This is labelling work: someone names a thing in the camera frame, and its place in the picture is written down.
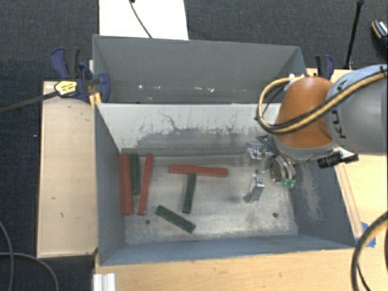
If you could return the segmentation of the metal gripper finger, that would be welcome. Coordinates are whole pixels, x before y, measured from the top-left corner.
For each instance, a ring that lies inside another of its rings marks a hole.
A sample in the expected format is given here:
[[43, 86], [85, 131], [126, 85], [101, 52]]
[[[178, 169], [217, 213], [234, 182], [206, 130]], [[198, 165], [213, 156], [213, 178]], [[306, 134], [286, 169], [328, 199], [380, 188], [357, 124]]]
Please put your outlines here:
[[246, 150], [244, 158], [246, 161], [260, 161], [265, 157], [265, 149], [261, 143], [248, 142], [246, 144]]
[[261, 194], [264, 190], [263, 179], [259, 175], [253, 175], [249, 189], [247, 193], [243, 196], [245, 203], [258, 202]]

